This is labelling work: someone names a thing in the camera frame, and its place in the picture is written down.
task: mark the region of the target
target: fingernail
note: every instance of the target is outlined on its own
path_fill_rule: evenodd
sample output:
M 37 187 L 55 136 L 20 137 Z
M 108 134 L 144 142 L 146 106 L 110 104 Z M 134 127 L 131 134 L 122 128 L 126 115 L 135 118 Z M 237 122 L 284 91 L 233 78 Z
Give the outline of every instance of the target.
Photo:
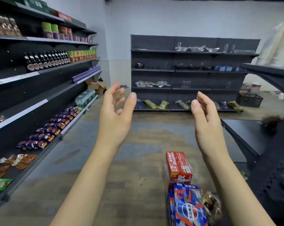
M 197 99 L 194 99 L 191 104 L 192 104 L 192 106 L 195 107 L 195 108 L 200 107 L 200 103 L 198 102 Z
M 136 93 L 131 92 L 131 94 L 129 95 L 129 99 L 133 99 L 135 97 Z

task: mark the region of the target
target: floor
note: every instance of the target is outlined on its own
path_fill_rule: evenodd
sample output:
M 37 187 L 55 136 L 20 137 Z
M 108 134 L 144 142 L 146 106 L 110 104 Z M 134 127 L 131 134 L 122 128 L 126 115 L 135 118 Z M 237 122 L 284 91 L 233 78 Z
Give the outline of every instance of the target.
M 277 96 L 261 93 L 260 108 L 220 113 L 223 119 L 260 120 L 284 116 Z M 0 207 L 1 226 L 46 226 L 57 212 L 96 140 L 103 97 L 67 133 L 28 178 Z M 237 145 L 225 131 L 228 149 Z M 194 138 L 188 112 L 134 112 L 131 131 L 111 166 L 94 225 L 167 225 L 162 174 L 166 151 L 183 151 L 193 168 L 194 184 L 215 192 Z

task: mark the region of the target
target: water bottle pack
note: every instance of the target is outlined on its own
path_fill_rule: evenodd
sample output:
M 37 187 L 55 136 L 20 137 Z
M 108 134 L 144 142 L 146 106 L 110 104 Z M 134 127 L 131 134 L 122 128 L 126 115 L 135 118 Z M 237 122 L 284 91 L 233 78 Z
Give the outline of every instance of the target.
M 75 103 L 78 109 L 81 111 L 83 108 L 87 106 L 87 104 L 95 97 L 94 89 L 87 89 L 83 91 L 80 95 L 75 98 Z
M 81 74 L 78 74 L 76 76 L 73 76 L 72 77 L 72 82 L 73 83 L 76 83 L 84 78 L 86 78 L 87 76 L 90 76 L 91 74 L 94 74 L 96 71 L 98 71 L 100 69 L 100 66 L 96 66 L 96 67 L 93 67 L 93 68 L 89 68 L 87 71 L 81 73 Z

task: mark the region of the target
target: black plastic crate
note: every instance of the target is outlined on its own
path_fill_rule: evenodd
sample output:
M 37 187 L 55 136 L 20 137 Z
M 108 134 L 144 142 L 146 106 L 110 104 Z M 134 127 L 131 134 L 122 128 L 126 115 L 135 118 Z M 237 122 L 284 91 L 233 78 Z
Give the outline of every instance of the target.
M 256 107 L 259 108 L 263 100 L 263 97 L 254 93 L 239 93 L 236 102 L 241 106 Z

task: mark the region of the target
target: open cardboard box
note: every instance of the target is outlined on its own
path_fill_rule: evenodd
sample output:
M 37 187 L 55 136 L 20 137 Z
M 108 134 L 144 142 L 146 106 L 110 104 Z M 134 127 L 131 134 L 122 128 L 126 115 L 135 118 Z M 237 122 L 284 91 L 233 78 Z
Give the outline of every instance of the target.
M 96 94 L 103 94 L 103 91 L 106 87 L 106 81 L 103 82 L 95 82 L 92 78 L 89 78 L 85 80 L 85 83 L 87 83 L 88 89 L 94 89 Z

